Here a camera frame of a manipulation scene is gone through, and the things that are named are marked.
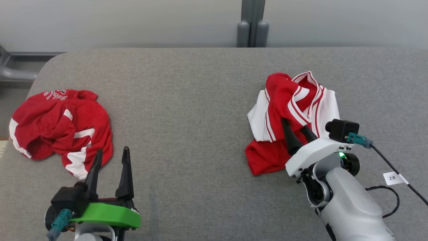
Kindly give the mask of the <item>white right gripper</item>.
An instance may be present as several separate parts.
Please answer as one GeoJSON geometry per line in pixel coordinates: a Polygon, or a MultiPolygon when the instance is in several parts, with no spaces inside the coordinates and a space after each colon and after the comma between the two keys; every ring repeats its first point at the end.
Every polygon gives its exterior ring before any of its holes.
{"type": "Polygon", "coordinates": [[[352,148],[352,143],[341,143],[332,139],[319,138],[308,127],[304,126],[301,133],[306,138],[308,144],[304,145],[295,136],[288,119],[282,118],[281,124],[288,149],[288,154],[292,157],[285,164],[286,171],[290,177],[300,177],[305,169],[315,164],[320,171],[330,171],[330,169],[341,167],[341,160],[338,154],[340,147],[352,148]]]}

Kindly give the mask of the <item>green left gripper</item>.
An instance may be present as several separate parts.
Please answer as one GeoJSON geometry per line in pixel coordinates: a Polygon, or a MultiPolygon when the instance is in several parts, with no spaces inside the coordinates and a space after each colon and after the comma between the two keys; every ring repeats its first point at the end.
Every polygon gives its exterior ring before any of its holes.
{"type": "MultiPolygon", "coordinates": [[[[85,181],[78,181],[75,184],[84,188],[84,193],[90,201],[98,200],[97,184],[102,158],[103,149],[98,149],[85,181]]],[[[125,229],[138,229],[141,226],[141,215],[132,200],[134,188],[128,146],[123,148],[122,173],[119,187],[116,189],[116,198],[102,198],[98,202],[90,203],[83,214],[80,217],[73,216],[70,223],[94,223],[125,229]]]]}

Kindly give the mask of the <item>red and white basketball jersey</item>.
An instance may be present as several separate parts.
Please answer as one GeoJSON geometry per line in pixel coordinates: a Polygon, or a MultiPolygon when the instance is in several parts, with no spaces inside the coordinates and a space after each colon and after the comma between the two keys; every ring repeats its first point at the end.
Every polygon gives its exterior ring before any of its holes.
{"type": "Polygon", "coordinates": [[[303,128],[318,138],[327,138],[327,123],[340,119],[340,115],[335,92],[308,71],[294,78],[285,73],[269,75],[247,118],[254,140],[245,148],[245,155],[252,175],[259,176],[283,170],[291,158],[282,119],[305,145],[309,141],[303,128]]]}

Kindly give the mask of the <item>red shorts with white stripes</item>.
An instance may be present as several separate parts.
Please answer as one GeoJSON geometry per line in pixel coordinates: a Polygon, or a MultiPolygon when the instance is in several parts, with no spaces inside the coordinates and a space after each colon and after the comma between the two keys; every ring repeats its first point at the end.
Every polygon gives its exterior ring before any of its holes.
{"type": "Polygon", "coordinates": [[[113,156],[113,131],[98,95],[89,90],[51,90],[25,100],[13,113],[9,135],[28,159],[58,154],[66,170],[83,180],[98,150],[101,164],[113,156]]]}

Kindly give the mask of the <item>grey metal upright post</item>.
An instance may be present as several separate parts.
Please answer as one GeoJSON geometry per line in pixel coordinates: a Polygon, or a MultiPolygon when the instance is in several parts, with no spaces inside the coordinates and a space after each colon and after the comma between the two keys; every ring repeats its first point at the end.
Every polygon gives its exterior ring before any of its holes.
{"type": "Polygon", "coordinates": [[[265,2],[266,0],[241,0],[236,47],[266,47],[269,23],[263,20],[265,2]]]}

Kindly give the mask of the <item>grey metal side rail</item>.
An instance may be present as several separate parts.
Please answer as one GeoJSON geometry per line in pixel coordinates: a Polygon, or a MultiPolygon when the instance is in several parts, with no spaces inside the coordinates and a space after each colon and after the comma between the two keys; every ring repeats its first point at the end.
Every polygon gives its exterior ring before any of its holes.
{"type": "Polygon", "coordinates": [[[8,51],[0,44],[0,81],[33,81],[50,59],[64,52],[8,51]]]}

